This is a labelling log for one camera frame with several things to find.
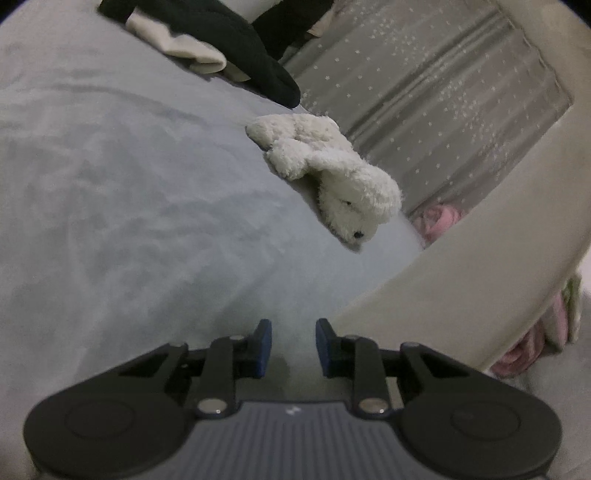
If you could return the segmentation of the white Pooh sweatshirt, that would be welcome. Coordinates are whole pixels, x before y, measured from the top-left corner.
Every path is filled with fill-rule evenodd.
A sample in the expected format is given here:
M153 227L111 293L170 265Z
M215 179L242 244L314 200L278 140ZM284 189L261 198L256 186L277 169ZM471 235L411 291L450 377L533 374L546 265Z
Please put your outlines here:
M572 106L466 218L335 329L385 348L425 344L479 370L539 319L590 245L590 30L559 1L505 10L554 67Z

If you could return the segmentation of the folded mauve comforter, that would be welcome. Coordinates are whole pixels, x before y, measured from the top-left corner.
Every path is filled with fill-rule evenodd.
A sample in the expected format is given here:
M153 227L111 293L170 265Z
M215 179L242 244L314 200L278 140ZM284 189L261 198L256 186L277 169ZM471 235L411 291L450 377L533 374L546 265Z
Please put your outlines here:
M438 204L421 213L414 225L430 245L465 216L463 210L450 204ZM562 291L559 291L541 318L490 368L490 372L498 378L515 377L538 360L546 347L561 351L568 336L568 312Z

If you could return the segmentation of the mauve and cream pillow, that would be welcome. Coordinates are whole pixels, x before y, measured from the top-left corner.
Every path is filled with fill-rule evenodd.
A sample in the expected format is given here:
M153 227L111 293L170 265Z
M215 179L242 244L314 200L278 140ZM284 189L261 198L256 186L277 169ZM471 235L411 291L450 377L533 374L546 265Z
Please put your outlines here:
M554 296L542 319L546 342L562 351L579 338L582 314L582 278L575 273Z

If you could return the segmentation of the white plush dog toy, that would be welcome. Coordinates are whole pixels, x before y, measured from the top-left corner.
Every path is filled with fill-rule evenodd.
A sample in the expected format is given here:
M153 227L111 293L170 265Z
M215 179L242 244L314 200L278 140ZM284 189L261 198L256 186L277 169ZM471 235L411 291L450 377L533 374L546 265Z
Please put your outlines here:
M266 161L287 181L318 183L318 210L339 240L360 245L401 212L403 194L384 170L368 163L328 116L273 114L245 127Z

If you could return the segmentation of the grey dotted curtain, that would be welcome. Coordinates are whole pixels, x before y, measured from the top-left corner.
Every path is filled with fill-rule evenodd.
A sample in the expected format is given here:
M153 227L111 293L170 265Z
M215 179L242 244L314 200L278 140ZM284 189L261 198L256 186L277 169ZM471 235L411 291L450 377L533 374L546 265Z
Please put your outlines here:
M284 64L304 108L398 182L410 217L475 207L571 104L490 1L349 2Z

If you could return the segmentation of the cream cloth under black garment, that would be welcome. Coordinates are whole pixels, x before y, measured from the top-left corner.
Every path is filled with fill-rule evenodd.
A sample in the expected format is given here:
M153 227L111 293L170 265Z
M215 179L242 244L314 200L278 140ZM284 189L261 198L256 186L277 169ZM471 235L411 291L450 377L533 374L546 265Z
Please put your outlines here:
M127 31L165 56L184 61L189 70L211 75L228 66L225 56L207 42L187 34L176 34L167 24L135 9L124 24Z

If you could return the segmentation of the black garment on bed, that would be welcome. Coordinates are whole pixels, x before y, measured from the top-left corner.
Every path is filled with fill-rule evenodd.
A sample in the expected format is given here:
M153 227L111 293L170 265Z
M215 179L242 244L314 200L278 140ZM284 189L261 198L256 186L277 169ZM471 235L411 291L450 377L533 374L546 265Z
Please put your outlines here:
M176 34L211 44L249 76L249 88L284 107L301 102L296 81L266 52L263 41L242 16L219 1L102 1L97 11L120 24L134 10L163 23Z

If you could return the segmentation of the black hanging garment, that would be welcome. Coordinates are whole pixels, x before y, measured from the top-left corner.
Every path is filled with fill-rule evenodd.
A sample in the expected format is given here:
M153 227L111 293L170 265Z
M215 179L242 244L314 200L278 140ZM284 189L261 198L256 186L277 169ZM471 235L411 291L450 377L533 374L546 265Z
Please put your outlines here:
M266 53L280 60L291 44L304 36L329 9L332 0L283 0L260 14L252 28L263 42Z

